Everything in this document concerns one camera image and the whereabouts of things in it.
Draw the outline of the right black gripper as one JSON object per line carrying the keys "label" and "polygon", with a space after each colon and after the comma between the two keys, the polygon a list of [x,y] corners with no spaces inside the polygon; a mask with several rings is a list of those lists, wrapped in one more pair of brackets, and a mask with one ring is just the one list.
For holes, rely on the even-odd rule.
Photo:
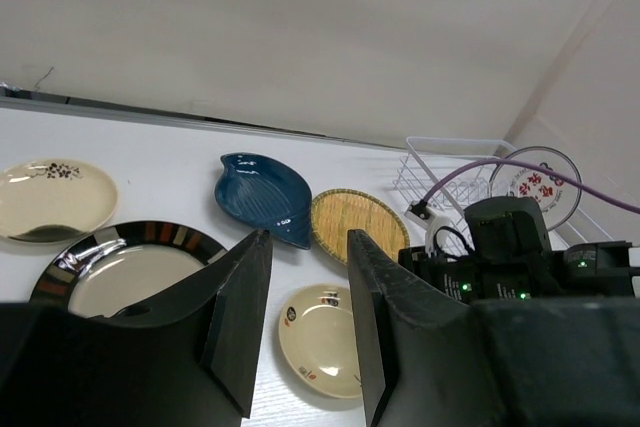
{"label": "right black gripper", "polygon": [[480,262],[427,253],[423,247],[401,249],[398,263],[449,297],[469,304],[487,299],[528,300],[530,275],[522,264]]}

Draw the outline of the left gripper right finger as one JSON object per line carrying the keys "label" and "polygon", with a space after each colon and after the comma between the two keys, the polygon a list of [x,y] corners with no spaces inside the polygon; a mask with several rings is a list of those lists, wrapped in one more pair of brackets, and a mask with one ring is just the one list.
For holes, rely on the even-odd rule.
{"label": "left gripper right finger", "polygon": [[458,302],[361,230],[348,277],[370,426],[635,426],[634,298]]}

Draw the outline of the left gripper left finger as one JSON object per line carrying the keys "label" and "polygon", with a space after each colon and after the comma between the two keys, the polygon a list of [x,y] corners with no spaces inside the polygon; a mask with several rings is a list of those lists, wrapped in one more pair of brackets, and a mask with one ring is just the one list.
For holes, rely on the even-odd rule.
{"label": "left gripper left finger", "polygon": [[238,426],[251,413],[273,242],[256,230],[111,317],[1,307],[5,426]]}

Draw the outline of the cream plate with red marks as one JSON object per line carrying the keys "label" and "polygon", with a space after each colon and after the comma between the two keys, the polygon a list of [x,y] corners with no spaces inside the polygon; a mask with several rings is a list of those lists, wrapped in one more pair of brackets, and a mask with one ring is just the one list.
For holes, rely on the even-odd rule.
{"label": "cream plate with red marks", "polygon": [[312,284],[284,303],[279,344],[290,368],[328,397],[362,397],[351,293],[347,287]]}

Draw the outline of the white plate with red characters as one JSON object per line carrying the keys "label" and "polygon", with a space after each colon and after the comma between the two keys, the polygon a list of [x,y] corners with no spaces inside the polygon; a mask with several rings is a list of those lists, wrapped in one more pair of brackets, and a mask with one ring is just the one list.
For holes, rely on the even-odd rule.
{"label": "white plate with red characters", "polygon": [[[526,147],[507,159],[531,164],[581,182],[574,162],[564,153],[543,146]],[[489,180],[491,196],[530,197],[539,205],[549,231],[564,224],[577,209],[581,191],[566,181],[529,167],[497,165]]]}

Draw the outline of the black rimmed striped plate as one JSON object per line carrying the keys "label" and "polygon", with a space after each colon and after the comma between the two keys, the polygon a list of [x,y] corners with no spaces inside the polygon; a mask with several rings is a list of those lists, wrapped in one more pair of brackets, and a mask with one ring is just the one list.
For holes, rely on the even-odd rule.
{"label": "black rimmed striped plate", "polygon": [[61,251],[29,301],[111,317],[217,261],[227,249],[192,227],[157,220],[104,227]]}

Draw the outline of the woven bamboo plate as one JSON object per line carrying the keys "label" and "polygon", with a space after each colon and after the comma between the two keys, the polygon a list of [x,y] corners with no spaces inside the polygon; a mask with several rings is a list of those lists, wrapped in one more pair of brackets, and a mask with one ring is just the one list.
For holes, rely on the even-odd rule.
{"label": "woven bamboo plate", "polygon": [[330,189],[314,197],[311,226],[322,249],[342,264],[347,263],[350,230],[364,230],[391,258],[410,246],[400,217],[378,198],[354,189]]}

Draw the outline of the blue leaf shaped dish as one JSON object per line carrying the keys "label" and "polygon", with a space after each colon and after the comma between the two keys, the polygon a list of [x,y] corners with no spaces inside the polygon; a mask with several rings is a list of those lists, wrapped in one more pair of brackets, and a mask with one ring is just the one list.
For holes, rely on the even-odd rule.
{"label": "blue leaf shaped dish", "polygon": [[220,161],[214,198],[226,214],[296,248],[311,248],[312,192],[300,174],[255,153],[229,153]]}

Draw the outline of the cream plate with floral print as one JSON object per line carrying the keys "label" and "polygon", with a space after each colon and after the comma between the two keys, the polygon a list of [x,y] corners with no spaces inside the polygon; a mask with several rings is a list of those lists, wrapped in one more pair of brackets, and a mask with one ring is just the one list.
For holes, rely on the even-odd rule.
{"label": "cream plate with floral print", "polygon": [[51,158],[18,164],[1,173],[1,237],[65,242],[104,225],[118,203],[115,181],[90,163]]}

